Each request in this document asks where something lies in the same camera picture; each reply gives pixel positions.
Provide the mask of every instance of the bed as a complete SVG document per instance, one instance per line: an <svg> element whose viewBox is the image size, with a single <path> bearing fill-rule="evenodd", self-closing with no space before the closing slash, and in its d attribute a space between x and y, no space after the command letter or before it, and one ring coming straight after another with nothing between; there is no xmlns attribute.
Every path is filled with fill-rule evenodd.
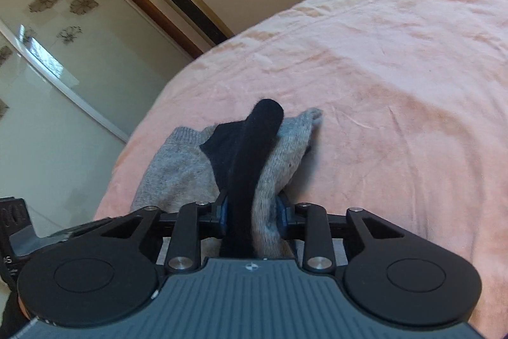
<svg viewBox="0 0 508 339"><path fill-rule="evenodd" d="M508 332L508 0L306 0L209 51L131 136L96 218L129 212L166 137L260 98L323 111L294 202L362 206L470 260L471 323Z"/></svg>

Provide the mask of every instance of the gray textured pad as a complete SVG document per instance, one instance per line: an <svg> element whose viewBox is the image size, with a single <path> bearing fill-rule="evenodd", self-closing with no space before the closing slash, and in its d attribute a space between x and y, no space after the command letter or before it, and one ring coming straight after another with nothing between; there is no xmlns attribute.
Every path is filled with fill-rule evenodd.
<svg viewBox="0 0 508 339"><path fill-rule="evenodd" d="M293 260L209 259L171 276L140 312L118 323L68 329L34 321L22 339L478 339L463 323L441 331L385 326L356 310L331 277Z"/></svg>

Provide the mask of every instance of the gray sock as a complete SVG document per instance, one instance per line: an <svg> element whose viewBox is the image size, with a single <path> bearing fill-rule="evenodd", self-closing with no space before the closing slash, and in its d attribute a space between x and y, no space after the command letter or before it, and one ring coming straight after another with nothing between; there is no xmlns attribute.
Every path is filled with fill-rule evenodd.
<svg viewBox="0 0 508 339"><path fill-rule="evenodd" d="M252 235L259 257L292 256L277 230L275 196L296 172L321 116L320 110L311 108L297 117L285 118L281 124L252 205ZM214 202L228 171L230 155L234 153L234 145L229 143L235 143L237 124L221 124L221 128L214 125L200 132L187 127L176 128L148 166L131 211L153 205L172 213L187 203ZM214 133L215 138L220 133L223 140L215 140L219 145L212 154L205 153L202 146L211 142ZM215 256L217 252L216 242L203 240L203 256Z"/></svg>

